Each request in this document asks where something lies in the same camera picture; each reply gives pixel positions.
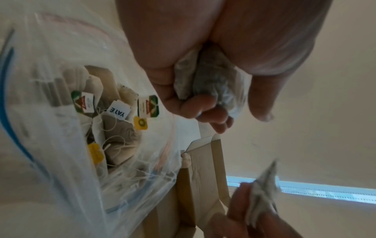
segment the clear plastic bag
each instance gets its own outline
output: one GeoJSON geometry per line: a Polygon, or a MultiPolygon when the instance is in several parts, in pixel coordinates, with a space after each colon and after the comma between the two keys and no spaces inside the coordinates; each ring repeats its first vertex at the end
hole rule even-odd
{"type": "MultiPolygon", "coordinates": [[[[0,162],[4,171],[12,166],[0,184],[32,188],[40,181],[27,176],[35,173],[92,234],[129,236],[176,180],[174,116],[159,104],[136,154],[99,182],[61,68],[103,67],[140,96],[153,95],[126,38],[73,1],[5,1],[0,13],[0,162]]],[[[0,189],[6,200],[9,186],[0,189]]]]}

